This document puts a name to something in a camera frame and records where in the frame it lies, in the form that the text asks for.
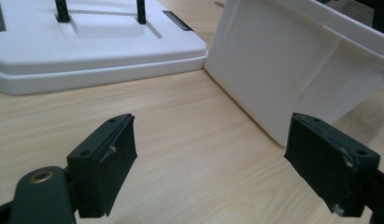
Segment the wood grain surface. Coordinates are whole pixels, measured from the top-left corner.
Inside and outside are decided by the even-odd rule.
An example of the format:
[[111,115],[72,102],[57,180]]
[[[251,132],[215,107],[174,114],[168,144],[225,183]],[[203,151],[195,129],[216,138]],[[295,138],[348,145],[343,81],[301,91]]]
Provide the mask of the wood grain surface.
[[[210,46],[221,7],[162,0]],[[0,204],[34,169],[65,157],[102,122],[135,115],[138,158],[110,217],[78,223],[368,223],[329,212],[275,143],[204,70],[82,90],[0,93]],[[382,156],[384,85],[335,125]]]

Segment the wooden table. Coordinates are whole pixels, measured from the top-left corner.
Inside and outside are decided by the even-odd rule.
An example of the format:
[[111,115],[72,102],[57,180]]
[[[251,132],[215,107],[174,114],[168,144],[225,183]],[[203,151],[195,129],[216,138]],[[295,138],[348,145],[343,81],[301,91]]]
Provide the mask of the wooden table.
[[[222,8],[162,0],[210,46]],[[78,223],[368,223],[341,218],[205,70],[83,90],[0,93],[0,204],[34,169],[65,157],[102,122],[135,115],[138,158],[110,217]],[[335,127],[382,156],[384,85]]]

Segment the light wood tabletop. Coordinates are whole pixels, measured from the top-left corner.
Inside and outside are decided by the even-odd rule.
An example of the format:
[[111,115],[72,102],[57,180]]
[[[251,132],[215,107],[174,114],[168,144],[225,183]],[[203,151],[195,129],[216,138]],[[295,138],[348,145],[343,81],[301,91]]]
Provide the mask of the light wood tabletop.
[[[210,46],[221,7],[161,2]],[[0,93],[0,204],[12,200],[23,175],[65,167],[99,125],[126,113],[135,116],[138,158],[111,215],[78,223],[368,223],[367,208],[362,218],[331,214],[283,158],[284,148],[205,70],[57,93]],[[384,85],[334,126],[381,154],[384,172]]]

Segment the white plastic bin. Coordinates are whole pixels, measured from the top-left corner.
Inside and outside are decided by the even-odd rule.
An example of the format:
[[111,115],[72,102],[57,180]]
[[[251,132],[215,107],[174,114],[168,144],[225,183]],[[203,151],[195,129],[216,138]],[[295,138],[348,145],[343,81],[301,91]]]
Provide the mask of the white plastic bin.
[[315,0],[227,1],[206,70],[285,146],[292,112],[334,122],[384,83],[384,34]]

